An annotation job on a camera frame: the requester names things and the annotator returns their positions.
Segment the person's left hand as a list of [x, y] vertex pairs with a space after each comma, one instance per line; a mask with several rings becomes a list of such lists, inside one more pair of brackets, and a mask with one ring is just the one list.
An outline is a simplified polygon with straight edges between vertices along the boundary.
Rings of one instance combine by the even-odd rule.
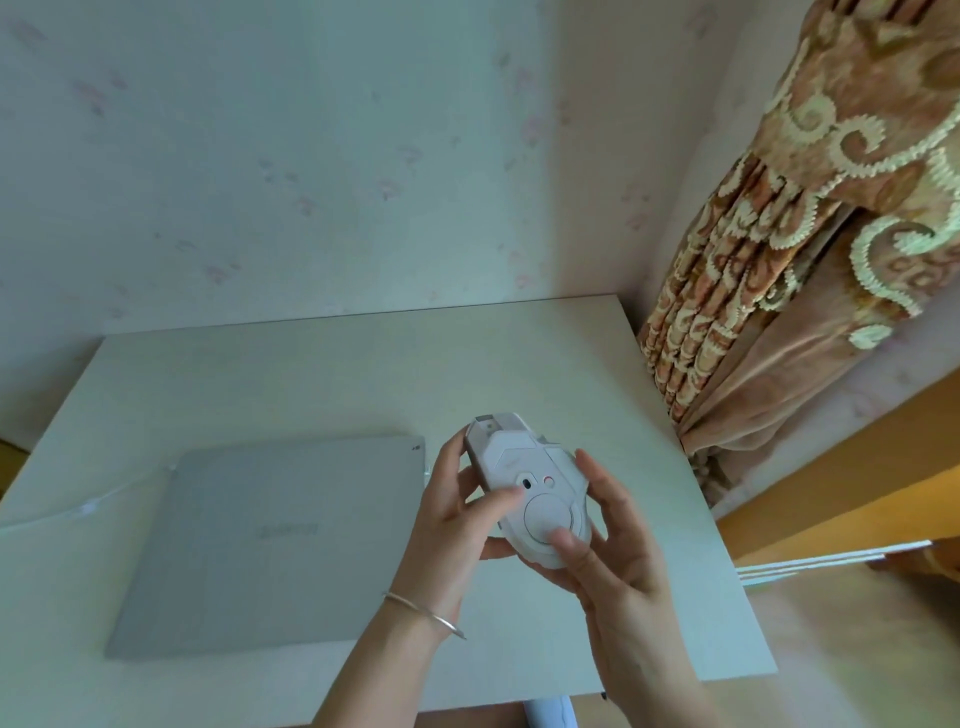
[[461, 468], [466, 431], [457, 431], [438, 452], [388, 590], [449, 621], [460, 638], [461, 604], [478, 563], [515, 555], [507, 540], [490, 536], [497, 524], [469, 524], [469, 502], [480, 484], [474, 467]]

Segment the person's right hand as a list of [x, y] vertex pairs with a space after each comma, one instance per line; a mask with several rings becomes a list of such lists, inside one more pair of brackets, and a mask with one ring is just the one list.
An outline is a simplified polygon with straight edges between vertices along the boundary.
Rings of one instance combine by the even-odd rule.
[[600, 507], [606, 527], [592, 529], [587, 543], [596, 554], [596, 591], [581, 603], [597, 668], [604, 660], [645, 664], [690, 662], [675, 612], [666, 561], [629, 491], [592, 455], [575, 452], [587, 479], [587, 494]]

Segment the white computer mouse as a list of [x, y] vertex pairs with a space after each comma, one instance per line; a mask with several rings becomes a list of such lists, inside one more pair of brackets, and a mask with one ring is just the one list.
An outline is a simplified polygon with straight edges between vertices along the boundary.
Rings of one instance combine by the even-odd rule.
[[464, 443], [484, 491], [523, 490], [522, 504], [498, 521], [502, 536], [527, 562], [550, 571], [562, 569], [550, 534], [562, 528], [583, 542], [592, 535], [589, 481], [571, 453], [512, 412], [474, 418]]

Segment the person's left forearm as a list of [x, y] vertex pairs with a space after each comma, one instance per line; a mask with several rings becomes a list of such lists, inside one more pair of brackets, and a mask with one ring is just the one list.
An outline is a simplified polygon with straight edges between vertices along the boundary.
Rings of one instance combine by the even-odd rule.
[[311, 728], [414, 728], [448, 620], [391, 592], [330, 686]]

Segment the person's right forearm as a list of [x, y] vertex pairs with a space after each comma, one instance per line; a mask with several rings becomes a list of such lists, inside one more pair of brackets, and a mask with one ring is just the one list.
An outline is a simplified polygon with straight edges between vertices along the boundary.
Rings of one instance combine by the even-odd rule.
[[689, 660], [603, 664], [597, 670], [607, 699], [631, 728], [725, 728]]

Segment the white table leg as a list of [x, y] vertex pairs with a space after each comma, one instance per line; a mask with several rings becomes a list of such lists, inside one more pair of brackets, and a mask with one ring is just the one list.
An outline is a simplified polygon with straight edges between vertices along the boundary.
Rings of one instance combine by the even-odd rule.
[[568, 695], [526, 700], [522, 707], [527, 728], [579, 728]]

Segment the silver closed laptop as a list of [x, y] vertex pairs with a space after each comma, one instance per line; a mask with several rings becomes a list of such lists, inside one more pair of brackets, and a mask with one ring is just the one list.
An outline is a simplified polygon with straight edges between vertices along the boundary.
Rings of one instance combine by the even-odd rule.
[[187, 452], [104, 656], [142, 662], [356, 640], [397, 572], [425, 485], [419, 435]]

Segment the white flat boards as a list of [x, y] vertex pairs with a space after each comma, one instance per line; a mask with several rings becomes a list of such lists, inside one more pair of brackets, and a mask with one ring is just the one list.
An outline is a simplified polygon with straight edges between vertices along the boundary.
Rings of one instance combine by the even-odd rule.
[[740, 583], [745, 588], [773, 583], [789, 577], [795, 577], [804, 572], [853, 566], [858, 564], [872, 564], [880, 562], [894, 554], [914, 552], [933, 545], [932, 540], [916, 540], [895, 543], [883, 547], [846, 551], [823, 556], [807, 557], [789, 561], [772, 562], [766, 564], [737, 566], [736, 573]]

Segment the orange wooden furniture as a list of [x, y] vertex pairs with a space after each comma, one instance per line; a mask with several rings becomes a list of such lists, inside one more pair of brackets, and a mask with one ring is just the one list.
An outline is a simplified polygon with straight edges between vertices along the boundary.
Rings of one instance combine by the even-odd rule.
[[718, 521], [735, 567], [930, 540], [868, 565], [960, 584], [960, 368]]

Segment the brown patterned curtain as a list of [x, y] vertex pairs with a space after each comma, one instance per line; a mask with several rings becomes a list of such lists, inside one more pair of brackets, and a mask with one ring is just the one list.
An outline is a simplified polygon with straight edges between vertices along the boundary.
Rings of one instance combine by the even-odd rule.
[[709, 507], [960, 276], [960, 0], [815, 0], [637, 335]]

